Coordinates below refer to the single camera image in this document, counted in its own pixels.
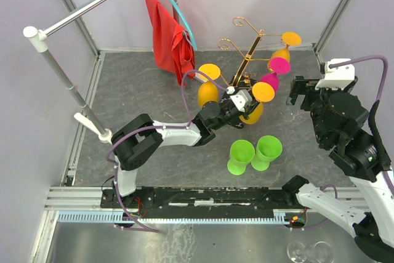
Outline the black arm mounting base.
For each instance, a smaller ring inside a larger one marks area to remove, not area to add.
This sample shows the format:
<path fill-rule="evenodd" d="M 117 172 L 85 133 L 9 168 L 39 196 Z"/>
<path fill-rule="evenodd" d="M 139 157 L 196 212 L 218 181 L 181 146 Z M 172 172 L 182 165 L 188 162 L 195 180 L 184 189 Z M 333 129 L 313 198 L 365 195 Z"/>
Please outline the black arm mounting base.
<path fill-rule="evenodd" d="M 295 176 L 279 189 L 268 187 L 141 187 L 121 198 L 144 218 L 273 217 L 275 209 L 302 209 L 296 193 L 308 180 Z"/>

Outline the orange wine glass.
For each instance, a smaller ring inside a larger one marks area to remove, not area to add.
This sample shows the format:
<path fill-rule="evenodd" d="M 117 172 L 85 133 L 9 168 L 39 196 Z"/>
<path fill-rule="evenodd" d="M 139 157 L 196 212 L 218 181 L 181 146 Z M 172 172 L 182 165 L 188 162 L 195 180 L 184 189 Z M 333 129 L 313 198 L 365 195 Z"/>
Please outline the orange wine glass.
<path fill-rule="evenodd" d="M 198 70 L 207 74 L 213 80 L 216 80 L 221 74 L 220 68 L 213 63 L 203 64 Z M 217 86 L 211 81 L 207 80 L 205 76 L 198 76 L 205 80 L 205 82 L 203 82 L 198 89 L 198 105 L 203 107 L 203 105 L 207 102 L 218 102 L 219 90 Z"/>
<path fill-rule="evenodd" d="M 275 97 L 274 88 L 265 82 L 258 82 L 252 86 L 252 95 L 253 98 L 257 102 L 257 106 L 253 109 L 253 111 L 248 114 L 248 119 L 245 118 L 244 115 L 241 115 L 239 118 L 244 124 L 255 124 L 258 122 L 260 117 L 262 116 L 264 103 L 270 102 Z"/>
<path fill-rule="evenodd" d="M 302 42 L 302 38 L 295 32 L 287 31 L 282 34 L 281 41 L 284 44 L 284 48 L 274 52 L 271 57 L 273 59 L 280 57 L 289 62 L 291 59 L 289 48 L 299 46 Z"/>

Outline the pink wine glass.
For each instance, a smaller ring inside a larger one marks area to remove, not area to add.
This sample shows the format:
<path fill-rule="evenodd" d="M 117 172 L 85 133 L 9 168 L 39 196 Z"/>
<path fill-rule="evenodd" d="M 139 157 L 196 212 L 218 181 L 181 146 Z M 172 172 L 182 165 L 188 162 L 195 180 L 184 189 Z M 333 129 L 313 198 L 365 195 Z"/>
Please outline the pink wine glass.
<path fill-rule="evenodd" d="M 269 84 L 276 92 L 279 89 L 279 75 L 286 75 L 291 70 L 291 64 L 285 58 L 275 57 L 270 60 L 269 68 L 271 72 L 263 75 L 260 82 Z"/>

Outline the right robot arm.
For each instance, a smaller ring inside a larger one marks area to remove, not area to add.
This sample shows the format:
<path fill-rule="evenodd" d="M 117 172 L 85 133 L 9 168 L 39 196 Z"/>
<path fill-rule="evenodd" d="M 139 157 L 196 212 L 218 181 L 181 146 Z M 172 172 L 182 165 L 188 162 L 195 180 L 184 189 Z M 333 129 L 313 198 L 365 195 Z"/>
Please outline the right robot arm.
<path fill-rule="evenodd" d="M 356 82 L 339 87 L 318 87 L 318 80 L 296 76 L 288 105 L 298 96 L 301 109 L 310 112 L 319 148 L 350 178 L 368 210 L 349 206 L 322 192 L 308 180 L 293 177 L 281 199 L 288 208 L 302 205 L 344 229 L 357 247 L 377 262 L 393 262 L 393 171 L 376 124 L 379 102 L 365 109 L 350 93 Z"/>

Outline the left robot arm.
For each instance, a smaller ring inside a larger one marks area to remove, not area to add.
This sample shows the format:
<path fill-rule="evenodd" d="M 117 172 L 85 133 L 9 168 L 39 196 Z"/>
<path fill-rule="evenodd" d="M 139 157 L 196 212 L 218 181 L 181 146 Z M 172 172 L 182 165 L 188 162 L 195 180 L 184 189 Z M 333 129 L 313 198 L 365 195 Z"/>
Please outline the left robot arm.
<path fill-rule="evenodd" d="M 116 170 L 115 202 L 123 208 L 135 203 L 137 170 L 159 147 L 206 145 L 215 138 L 216 130 L 237 123 L 240 116 L 250 118 L 257 106 L 252 100 L 240 111 L 230 99 L 207 102 L 190 124 L 154 121 L 146 113 L 133 119 L 112 137 L 113 146 L 107 153 Z"/>

